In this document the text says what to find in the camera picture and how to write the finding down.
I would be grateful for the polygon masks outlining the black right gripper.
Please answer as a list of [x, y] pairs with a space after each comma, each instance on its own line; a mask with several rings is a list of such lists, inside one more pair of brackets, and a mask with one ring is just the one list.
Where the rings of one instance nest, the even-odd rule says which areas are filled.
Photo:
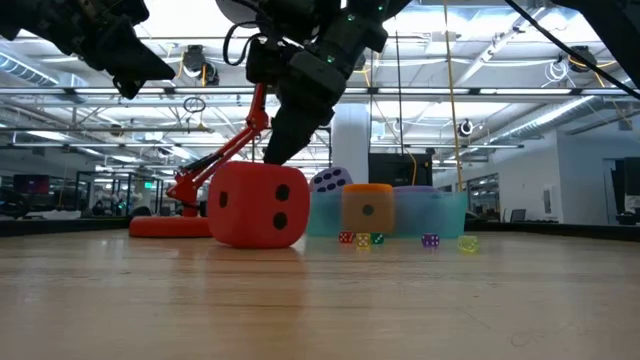
[[287, 70], [277, 85], [280, 108], [271, 121], [266, 164], [283, 165], [304, 149], [314, 132], [330, 123], [332, 106], [346, 87], [337, 68], [309, 52], [296, 53]]

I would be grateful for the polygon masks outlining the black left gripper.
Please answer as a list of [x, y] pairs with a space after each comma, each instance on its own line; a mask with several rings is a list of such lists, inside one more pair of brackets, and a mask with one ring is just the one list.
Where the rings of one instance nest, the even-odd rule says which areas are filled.
[[143, 0], [0, 0], [0, 36], [26, 30], [105, 71], [131, 99], [144, 81], [171, 80], [174, 70], [146, 45], [134, 26], [147, 20]]

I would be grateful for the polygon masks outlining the orange foam die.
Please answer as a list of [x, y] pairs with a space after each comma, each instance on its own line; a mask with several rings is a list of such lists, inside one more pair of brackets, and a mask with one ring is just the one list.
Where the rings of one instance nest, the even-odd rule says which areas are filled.
[[395, 228], [395, 197], [391, 185], [346, 185], [341, 210], [345, 231], [390, 234]]

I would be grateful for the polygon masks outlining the red foam die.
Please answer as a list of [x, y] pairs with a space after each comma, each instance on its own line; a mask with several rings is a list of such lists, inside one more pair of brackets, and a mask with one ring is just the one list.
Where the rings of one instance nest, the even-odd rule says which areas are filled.
[[309, 214], [307, 180], [296, 168], [229, 162], [209, 186], [211, 234], [235, 248], [288, 248], [305, 232]]

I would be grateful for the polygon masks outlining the black computer case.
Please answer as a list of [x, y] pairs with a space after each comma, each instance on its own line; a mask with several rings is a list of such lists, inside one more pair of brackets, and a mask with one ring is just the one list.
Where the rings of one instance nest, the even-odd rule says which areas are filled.
[[432, 186], [432, 155], [370, 153], [369, 182], [399, 186]]

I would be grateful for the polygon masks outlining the dark background monitor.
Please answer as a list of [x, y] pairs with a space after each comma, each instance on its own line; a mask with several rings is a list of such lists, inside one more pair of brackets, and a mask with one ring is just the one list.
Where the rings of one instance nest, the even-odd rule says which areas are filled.
[[13, 176], [13, 190], [20, 194], [48, 194], [50, 176], [41, 174], [15, 174]]

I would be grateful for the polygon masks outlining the red desk lamp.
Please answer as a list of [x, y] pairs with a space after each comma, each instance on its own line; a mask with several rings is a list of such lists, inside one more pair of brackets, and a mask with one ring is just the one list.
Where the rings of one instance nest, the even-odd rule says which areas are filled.
[[[223, 60], [237, 66], [243, 62], [247, 51], [243, 50], [238, 59], [229, 58], [229, 44], [233, 33], [239, 27], [257, 27], [267, 18], [259, 8], [260, 0], [216, 0], [216, 3], [233, 26], [228, 30], [223, 42]], [[250, 111], [245, 120], [245, 128], [236, 134], [216, 152], [207, 155], [185, 167], [175, 175], [176, 184], [167, 190], [167, 195], [182, 204], [180, 217], [135, 216], [129, 226], [129, 234], [146, 238], [188, 238], [208, 237], [210, 230], [207, 219], [200, 215], [198, 191], [206, 180], [244, 146], [253, 142], [269, 126], [269, 116], [265, 110], [267, 86], [259, 84], [254, 88]]]

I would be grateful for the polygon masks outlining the teal translucent plastic bin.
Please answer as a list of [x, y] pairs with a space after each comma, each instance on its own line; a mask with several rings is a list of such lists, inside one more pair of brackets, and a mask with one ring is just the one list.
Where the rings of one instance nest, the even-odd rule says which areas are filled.
[[[464, 233], [466, 196], [459, 193], [395, 193], [395, 228], [391, 237], [417, 238], [435, 233], [456, 238]], [[306, 233], [334, 237], [342, 229], [342, 193], [315, 193]]]

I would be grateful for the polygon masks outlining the black monitor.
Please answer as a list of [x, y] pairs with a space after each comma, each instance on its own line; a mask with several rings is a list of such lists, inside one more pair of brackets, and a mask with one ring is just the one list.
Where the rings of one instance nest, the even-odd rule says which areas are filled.
[[640, 224], [640, 157], [616, 160], [611, 179], [616, 221], [620, 225]]

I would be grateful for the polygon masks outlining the black metal table frame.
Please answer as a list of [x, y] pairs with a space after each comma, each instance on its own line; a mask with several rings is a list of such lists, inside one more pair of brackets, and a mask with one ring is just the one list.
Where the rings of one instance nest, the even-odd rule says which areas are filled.
[[[129, 227], [129, 223], [128, 217], [0, 220], [0, 237], [126, 229]], [[465, 230], [471, 232], [523, 232], [640, 243], [640, 226], [572, 225], [544, 222], [471, 222], [465, 225]]]

